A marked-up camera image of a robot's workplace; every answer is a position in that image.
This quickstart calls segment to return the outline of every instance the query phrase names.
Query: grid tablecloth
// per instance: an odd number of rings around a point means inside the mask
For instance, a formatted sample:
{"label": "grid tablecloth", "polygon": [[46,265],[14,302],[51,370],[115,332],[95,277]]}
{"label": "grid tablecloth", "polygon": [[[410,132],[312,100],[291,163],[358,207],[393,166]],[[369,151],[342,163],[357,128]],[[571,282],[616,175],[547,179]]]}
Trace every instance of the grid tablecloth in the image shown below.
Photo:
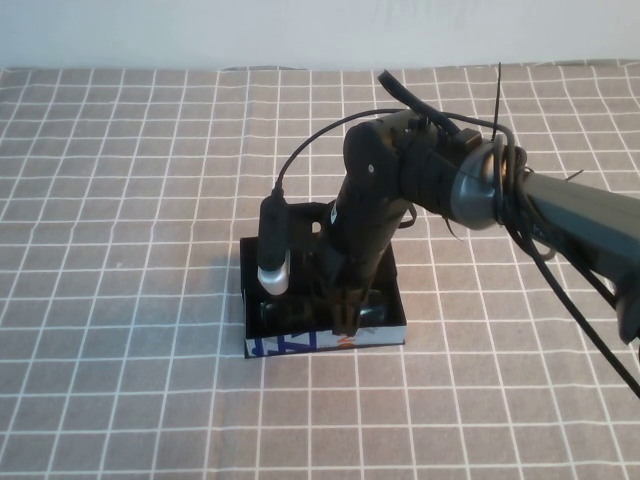
{"label": "grid tablecloth", "polygon": [[[492,116],[494,67],[393,73]],[[640,197],[640,64],[503,79],[535,170]],[[0,480],[640,478],[638,402],[503,229],[398,232],[404,347],[243,358],[238,240],[279,166],[396,105],[369,71],[0,71]],[[292,202],[335,197],[343,134],[289,170]]]}

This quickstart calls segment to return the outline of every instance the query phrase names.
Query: wire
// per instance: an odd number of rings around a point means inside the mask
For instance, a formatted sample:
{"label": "wire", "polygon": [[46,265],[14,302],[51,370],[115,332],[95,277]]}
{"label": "wire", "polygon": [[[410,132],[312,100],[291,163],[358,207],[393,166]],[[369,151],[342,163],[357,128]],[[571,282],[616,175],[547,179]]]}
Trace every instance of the wire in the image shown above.
{"label": "wire", "polygon": [[448,119],[446,115],[416,97],[387,70],[378,75],[378,81],[389,95],[400,103],[408,106],[420,116],[428,118],[439,128],[442,128],[448,135],[453,137],[460,132],[458,126]]}
{"label": "wire", "polygon": [[[503,125],[499,125],[496,123],[490,123],[483,120],[465,117],[464,115],[458,115],[453,113],[445,113],[449,118],[460,120],[463,122],[471,123],[474,125],[485,126],[485,127],[493,127],[502,133],[504,133],[507,138],[507,157],[506,157],[506,171],[504,173],[504,178],[506,179],[504,190],[504,204],[502,207],[501,218],[507,227],[507,231],[511,235],[511,238],[514,240],[516,244],[522,248],[522,250],[527,253],[535,262],[538,270],[547,281],[553,293],[556,294],[562,305],[571,313],[573,318],[576,320],[580,328],[584,331],[584,333],[589,337],[591,342],[596,346],[596,348],[600,351],[600,353],[606,358],[609,364],[613,367],[613,369],[620,375],[620,377],[625,381],[625,383],[631,388],[633,393],[640,398],[640,385],[637,380],[629,373],[629,371],[625,368],[625,366],[618,360],[618,358],[613,354],[613,352],[609,349],[609,347],[604,343],[602,338],[598,335],[598,333],[593,329],[591,324],[584,317],[582,312],[578,309],[578,307],[573,303],[573,301],[569,298],[567,293],[564,291],[562,286],[558,283],[558,280],[555,278],[542,254],[538,251],[537,247],[533,242],[533,236],[531,225],[528,222],[531,222],[535,225],[546,239],[554,245],[554,247],[562,253],[569,263],[574,266],[588,281],[593,285],[598,293],[600,293],[605,300],[615,308],[615,298],[613,294],[609,291],[609,289],[591,272],[588,268],[586,268],[582,262],[574,255],[569,248],[565,245],[565,243],[561,239],[561,235],[554,232],[553,227],[551,227],[544,219],[540,216],[535,206],[531,203],[531,200],[527,197],[523,182],[526,177],[527,171],[525,168],[526,165],[526,152],[521,149],[515,147],[515,139],[511,130]],[[497,172],[496,175],[502,175],[502,172],[498,170],[494,170]],[[494,178],[494,183],[498,184],[500,181],[499,178]]]}
{"label": "wire", "polygon": [[[356,120],[358,118],[377,114],[391,114],[400,111],[402,111],[402,109],[396,108],[367,110],[364,112],[349,115],[348,117],[338,120],[318,130],[307,140],[305,140],[284,163],[284,165],[280,169],[278,179],[276,180],[274,191],[282,190],[284,175],[289,166],[298,157],[298,155],[318,137],[324,135],[325,133],[333,130],[340,125],[343,125],[352,120]],[[507,139],[506,151],[503,150],[504,156],[501,155],[500,160],[494,161],[493,169],[494,186],[496,188],[496,192],[498,193],[496,198],[496,213],[498,218],[507,229],[507,232],[509,233],[514,243],[516,243],[516,245],[518,245],[518,247],[523,252],[525,252],[533,259],[544,279],[547,281],[560,302],[569,311],[569,313],[571,313],[580,328],[585,332],[591,342],[593,342],[596,348],[606,358],[606,360],[614,368],[618,375],[620,375],[620,377],[625,381],[629,388],[631,388],[631,390],[640,399],[640,384],[638,384],[636,379],[631,375],[631,373],[629,373],[625,366],[620,362],[620,360],[618,360],[618,358],[613,354],[609,347],[604,343],[602,338],[600,338],[598,333],[589,324],[582,312],[569,298],[567,293],[558,283],[558,280],[555,278],[555,276],[545,263],[545,261],[550,258],[550,255],[553,255],[555,253],[553,250],[557,250],[565,256],[569,263],[574,268],[576,268],[576,270],[596,289],[596,291],[600,293],[600,295],[602,295],[607,303],[609,303],[609,305],[611,305],[615,309],[615,297],[613,293],[602,283],[602,281],[600,281],[594,275],[594,273],[586,265],[584,265],[580,258],[572,252],[572,250],[566,245],[566,242],[563,240],[562,235],[558,234],[554,230],[554,228],[542,218],[535,206],[531,203],[531,200],[525,194],[523,181],[529,171],[529,169],[527,169],[526,167],[527,153],[521,147],[516,146],[513,132],[507,127],[500,125],[495,120],[493,122],[488,122],[457,113],[438,113],[449,120],[459,120],[462,122],[470,123],[472,125],[492,128],[504,134]],[[502,150],[500,145],[501,142],[502,140],[498,137],[496,139],[497,146],[495,147],[494,153]],[[502,168],[503,159],[505,164],[504,169]],[[551,245],[553,245],[552,251],[548,254],[541,254],[535,246],[532,236],[534,226],[541,232],[542,237],[545,238],[546,241],[548,241]]]}
{"label": "wire", "polygon": [[380,108],[380,109],[377,109],[377,110],[367,110],[367,111],[360,112],[360,113],[354,113],[353,115],[349,115],[348,117],[344,117],[343,119],[338,120],[337,122],[333,122],[332,124],[327,125],[326,127],[318,130],[316,133],[314,133],[309,138],[307,138],[304,142],[302,142],[302,144],[298,148],[295,149],[295,151],[291,154],[291,156],[287,159],[287,161],[284,162],[284,165],[282,166],[282,168],[280,169],[280,173],[278,174],[278,179],[276,180],[276,184],[274,186],[274,190],[275,189],[282,189],[282,181],[284,180],[284,174],[286,173],[287,169],[293,163],[293,161],[296,159],[296,157],[298,155],[300,155],[300,153],[305,148],[307,148],[309,146],[309,144],[311,142],[313,142],[316,138],[321,137],[325,133],[333,130],[336,127],[339,127],[340,125],[343,125],[343,124],[345,124],[347,122],[350,122],[352,120],[356,120],[358,118],[370,117],[371,115],[378,115],[378,114],[398,113],[398,112],[400,112],[402,110],[403,109],[399,109],[399,108]]}
{"label": "wire", "polygon": [[500,83],[502,81],[502,62],[498,63],[498,91],[496,92],[496,108],[493,113],[493,131],[491,141],[496,139],[496,125],[498,125],[498,113],[500,112]]}

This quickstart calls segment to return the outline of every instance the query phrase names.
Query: printed label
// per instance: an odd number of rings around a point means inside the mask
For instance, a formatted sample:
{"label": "printed label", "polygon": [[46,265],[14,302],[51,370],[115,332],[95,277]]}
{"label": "printed label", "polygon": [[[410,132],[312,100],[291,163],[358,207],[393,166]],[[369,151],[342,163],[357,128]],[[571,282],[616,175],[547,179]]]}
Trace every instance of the printed label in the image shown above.
{"label": "printed label", "polygon": [[327,348],[350,348],[362,345],[396,345],[404,342],[407,327],[361,328],[353,337],[334,335],[331,330],[279,335],[246,340],[249,357],[268,357],[285,353],[304,353]]}

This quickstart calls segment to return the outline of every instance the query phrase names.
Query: small box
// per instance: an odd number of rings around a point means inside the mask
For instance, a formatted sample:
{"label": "small box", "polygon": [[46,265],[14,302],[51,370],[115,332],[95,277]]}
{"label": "small box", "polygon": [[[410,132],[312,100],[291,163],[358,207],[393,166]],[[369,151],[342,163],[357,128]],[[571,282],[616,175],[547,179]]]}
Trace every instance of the small box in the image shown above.
{"label": "small box", "polygon": [[[245,358],[308,353],[323,350],[350,349],[383,345],[402,345],[407,334],[407,319],[397,283],[397,270],[391,245],[380,260],[372,290],[381,292],[386,300],[386,316],[376,326],[364,326],[353,337],[334,335],[327,319],[317,319],[299,326],[285,328],[268,325],[262,319],[262,305],[272,297],[257,278],[257,237],[240,240],[240,277],[245,320]],[[302,255],[291,252],[290,290],[306,295],[308,272],[303,271]]]}

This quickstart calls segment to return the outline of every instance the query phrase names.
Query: gray checkered cloth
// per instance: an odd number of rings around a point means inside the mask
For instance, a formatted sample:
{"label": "gray checkered cloth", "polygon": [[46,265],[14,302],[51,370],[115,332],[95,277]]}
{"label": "gray checkered cloth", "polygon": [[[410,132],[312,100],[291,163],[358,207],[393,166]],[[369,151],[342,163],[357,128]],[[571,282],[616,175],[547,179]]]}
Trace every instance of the gray checkered cloth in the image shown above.
{"label": "gray checkered cloth", "polygon": [[[494,67],[393,73],[493,114]],[[532,168],[640,197],[639,63],[503,78]],[[369,71],[0,71],[0,480],[640,478],[640,404],[504,229],[398,232],[404,347],[243,358],[238,240],[280,165],[395,106]],[[337,194],[344,132],[290,169],[292,202]]]}

